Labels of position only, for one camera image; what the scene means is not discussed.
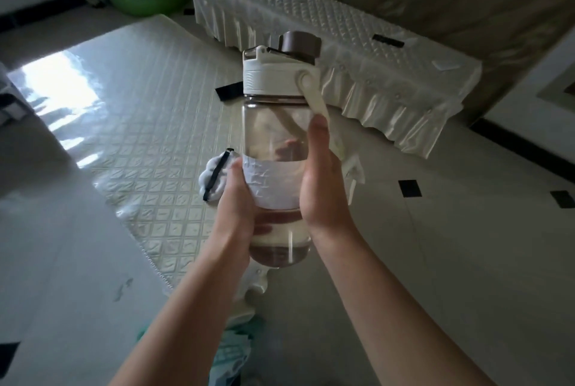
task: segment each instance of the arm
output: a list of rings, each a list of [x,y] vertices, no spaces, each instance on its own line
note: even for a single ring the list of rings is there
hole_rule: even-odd
[[[493,386],[359,234],[323,117],[313,119],[308,141],[301,212],[379,381]]]
[[[238,160],[229,169],[214,229],[202,254],[111,386],[208,383],[234,293],[249,263],[253,230],[254,201]]]

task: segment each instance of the tile floor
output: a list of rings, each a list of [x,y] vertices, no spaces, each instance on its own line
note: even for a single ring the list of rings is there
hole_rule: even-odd
[[[0,61],[16,68],[132,21],[78,8],[0,34]],[[176,21],[205,36],[193,17]],[[366,171],[355,221],[435,321],[500,385],[575,383],[575,209],[550,194],[575,185],[456,121],[425,161],[332,115]],[[105,384],[165,287],[38,120],[0,128],[0,155],[0,344],[21,342],[0,384]],[[404,197],[402,180],[421,197]],[[315,252],[248,300],[266,327],[245,375],[377,383]]]

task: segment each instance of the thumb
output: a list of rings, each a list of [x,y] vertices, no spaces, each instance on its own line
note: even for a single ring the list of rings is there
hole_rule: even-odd
[[[311,169],[329,168],[329,129],[327,119],[317,114],[309,122],[308,127],[308,166]]]
[[[244,178],[244,169],[241,164],[241,156],[236,158],[228,168],[228,178],[226,179],[226,186],[245,186],[246,180]]]

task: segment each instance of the bottle bottom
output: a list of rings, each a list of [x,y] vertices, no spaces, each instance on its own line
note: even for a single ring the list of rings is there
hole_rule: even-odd
[[[308,255],[310,244],[296,247],[250,245],[249,255],[258,264],[271,268],[285,268],[301,262]]]

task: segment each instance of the hand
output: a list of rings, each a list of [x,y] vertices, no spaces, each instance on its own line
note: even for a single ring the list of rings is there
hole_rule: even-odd
[[[299,207],[312,239],[355,227],[347,206],[341,163],[329,150],[327,120],[313,117],[308,128],[308,159],[299,193]]]
[[[217,207],[216,222],[212,230],[213,239],[232,240],[245,247],[254,234],[254,198],[244,178],[241,157],[228,169],[226,188]]]

